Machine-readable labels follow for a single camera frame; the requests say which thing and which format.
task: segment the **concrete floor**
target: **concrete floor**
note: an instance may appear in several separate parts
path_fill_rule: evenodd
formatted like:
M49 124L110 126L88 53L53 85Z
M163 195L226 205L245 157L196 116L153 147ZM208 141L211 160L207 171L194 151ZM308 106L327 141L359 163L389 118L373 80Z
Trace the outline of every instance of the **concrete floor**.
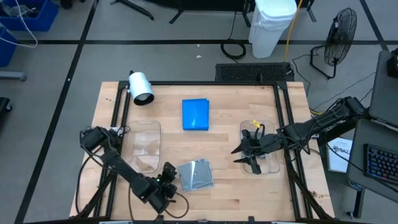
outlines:
M221 40L229 36L233 13L231 12L184 12L170 25L168 21L176 10L135 0L138 5L149 10L155 21L121 5L109 5L109 1L99 1L87 40ZM395 20L396 0L366 1L384 40L398 40ZM0 217L2 223L13 223L21 205L27 184L32 175L36 159L49 129L54 110L69 73L71 61L78 48L91 6L94 0L86 3L76 1L73 9L60 9L50 31L35 32L43 40L36 49L18 47L10 66L1 70L18 70L28 74L25 82L0 81L0 96L12 100L13 111L2 122L0 129ZM351 7L358 15L355 40L377 40L360 0L315 1L313 13L317 22L312 22L306 11L301 11L296 21L292 40L326 39L331 20L341 9ZM12 32L19 40L29 40L25 32ZM237 16L234 39L247 39L249 28L242 16ZM46 40L66 40L58 44L46 44ZM296 43L289 47L289 61L309 53L310 42ZM252 56L251 45L246 46L248 54L239 62L281 62L284 58L284 45L278 45L269 58L257 59ZM389 50L398 46L388 45ZM353 45L338 67L333 80L326 80L309 67L309 57L296 61L298 70L308 80L311 87L308 101L311 107L331 98L347 86L366 77L376 70L379 44ZM39 182L33 194L25 222L67 218L76 177L81 165L83 151L79 148L77 133L91 124L96 100L103 81L125 80L128 71L144 72L150 80L214 80L217 63L233 63L220 50L219 44L86 44L81 51L70 88L63 105L49 153L45 160ZM328 73L323 57L315 63ZM295 80L303 81L295 73ZM362 98L373 85L373 76L346 90L342 96ZM363 104L369 105L370 96ZM318 110L325 110L330 103ZM349 220L346 212L353 209L356 192L328 178L336 217ZM363 216L358 222L394 223L398 219L398 205L367 191Z

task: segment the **blue box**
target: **blue box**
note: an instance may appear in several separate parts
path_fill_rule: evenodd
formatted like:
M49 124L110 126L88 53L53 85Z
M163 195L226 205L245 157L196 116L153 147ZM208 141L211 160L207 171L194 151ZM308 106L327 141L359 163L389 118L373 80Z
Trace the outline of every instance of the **blue box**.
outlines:
M182 100L182 128L209 130L209 105L207 99Z
M3 0L3 3L12 7L16 6L15 0ZM29 8L40 9L35 18L24 17L26 26L30 31L49 31L58 9L51 0L18 0L19 5L26 5ZM26 30L25 26L18 17L0 17L0 23L9 30Z
M13 43L17 40L7 32L6 28L0 27L0 37ZM0 67L5 67L10 63L11 57L17 46L0 40Z

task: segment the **black fan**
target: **black fan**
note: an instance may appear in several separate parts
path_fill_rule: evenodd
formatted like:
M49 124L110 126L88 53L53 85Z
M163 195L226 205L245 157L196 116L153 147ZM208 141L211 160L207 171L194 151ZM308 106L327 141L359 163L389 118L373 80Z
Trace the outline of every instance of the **black fan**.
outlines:
M318 70L321 74L326 76L328 79L336 76L336 67L346 57L351 44L353 43L354 35L356 30L356 13L350 8L346 8L340 11L337 16L333 19L333 23L330 27L328 38L321 46L314 47L311 49L311 61L310 65ZM313 52L319 48L325 48L325 62L334 67L333 76L327 75L325 72L317 68L313 64Z

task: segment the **keyboard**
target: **keyboard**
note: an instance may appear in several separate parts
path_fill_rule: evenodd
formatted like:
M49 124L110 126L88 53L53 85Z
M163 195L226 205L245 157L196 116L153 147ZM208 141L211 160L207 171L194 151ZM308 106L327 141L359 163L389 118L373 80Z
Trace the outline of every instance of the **keyboard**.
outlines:
M288 62L217 64L216 81L263 82L294 81L294 72Z
M398 152L371 144L364 151L365 175L398 185Z

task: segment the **white bin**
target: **white bin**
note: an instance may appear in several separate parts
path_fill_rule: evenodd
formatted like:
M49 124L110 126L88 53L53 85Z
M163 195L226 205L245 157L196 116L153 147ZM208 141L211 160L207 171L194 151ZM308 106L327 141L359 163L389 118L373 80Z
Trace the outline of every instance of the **white bin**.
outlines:
M269 57L296 13L295 0L256 0L249 42L253 56Z

